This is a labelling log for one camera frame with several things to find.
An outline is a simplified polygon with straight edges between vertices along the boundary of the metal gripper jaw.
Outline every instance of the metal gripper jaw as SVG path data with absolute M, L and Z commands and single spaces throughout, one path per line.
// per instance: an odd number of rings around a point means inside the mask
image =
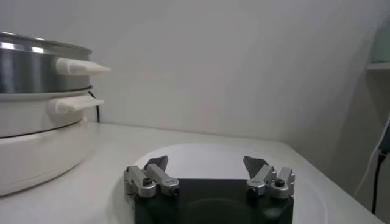
M 129 166 L 124 171 L 126 195 L 151 198 L 156 195 L 157 185 L 162 194 L 176 196 L 179 194 L 179 181 L 165 173 L 168 157 L 150 159 L 141 170 L 138 166 Z
M 257 198 L 267 192 L 277 199 L 294 196 L 295 174 L 292 169 L 283 167 L 277 176 L 274 167 L 263 159 L 245 156 L 243 161 L 250 176 L 246 181 L 248 197 Z

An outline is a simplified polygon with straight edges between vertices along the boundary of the power cord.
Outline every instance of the power cord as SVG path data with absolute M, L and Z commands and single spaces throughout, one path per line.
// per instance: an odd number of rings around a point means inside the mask
M 96 98 L 91 91 L 88 91 L 88 93 L 91 95 L 91 97 Z M 100 107 L 98 105 L 96 106 L 96 121 L 100 123 Z
M 378 155 L 378 163 L 377 163 L 377 168 L 375 170 L 375 178 L 374 178 L 374 193 L 372 196 L 372 207 L 371 207 L 371 213 L 373 213 L 374 215 L 377 210 L 378 180 L 379 180 L 380 167 L 383 161 L 386 159 L 386 156 L 387 156 L 387 152 L 380 152 Z
M 370 172 L 370 168 L 371 168 L 371 165 L 372 165 L 372 161 L 374 160 L 374 156 L 377 152 L 377 150 L 379 149 L 379 145 L 382 143 L 382 140 L 383 138 L 385 137 L 385 134 L 386 134 L 386 130 L 388 129 L 389 127 L 389 124 L 390 124 L 390 114 L 388 116 L 388 120 L 386 122 L 386 125 L 385 125 L 385 130 L 383 131 L 382 135 L 380 136 L 380 139 L 378 141 L 378 144 L 375 146 L 374 150 L 372 151 L 371 153 L 371 156 L 370 156 L 370 159 L 368 161 L 368 164 L 367 164 L 367 167 L 366 167 L 366 170 L 364 171 L 364 175 L 362 176 L 358 186 L 356 187 L 355 189 L 355 192 L 353 193 L 353 197 L 356 198 L 356 196 L 358 195 L 363 183 L 365 182 L 365 180 L 367 179 L 367 176 L 368 176 L 368 173 Z

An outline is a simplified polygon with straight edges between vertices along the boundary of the white table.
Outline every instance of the white table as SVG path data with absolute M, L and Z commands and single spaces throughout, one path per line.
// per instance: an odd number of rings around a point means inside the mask
M 328 223 L 383 223 L 292 148 L 279 142 L 90 123 L 96 151 L 75 169 L 0 199 L 0 223 L 131 223 L 123 170 L 153 150 L 181 143 L 213 143 L 260 150 L 286 161 L 321 192 Z

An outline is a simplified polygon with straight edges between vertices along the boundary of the white shelf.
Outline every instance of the white shelf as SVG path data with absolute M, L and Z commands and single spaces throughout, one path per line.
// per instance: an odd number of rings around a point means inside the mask
M 367 70 L 390 70 L 390 63 L 376 63 L 367 65 Z

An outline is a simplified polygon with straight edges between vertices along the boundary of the metal clamp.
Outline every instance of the metal clamp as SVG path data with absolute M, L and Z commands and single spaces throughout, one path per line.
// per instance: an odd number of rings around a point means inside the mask
M 148 178 L 138 166 L 129 166 L 124 171 L 124 181 L 127 195 L 138 194 L 143 198 L 156 195 L 156 183 Z
M 271 197 L 277 199 L 293 197 L 294 190 L 295 174 L 290 168 L 283 167 L 278 178 L 270 185 Z
M 250 197 L 258 197 L 265 193 L 266 186 L 276 179 L 276 171 L 270 165 L 264 165 L 259 172 L 251 179 L 246 181 Z
M 161 192 L 168 196 L 179 194 L 179 180 L 170 177 L 156 164 L 149 164 L 145 167 L 145 173 L 161 187 Z

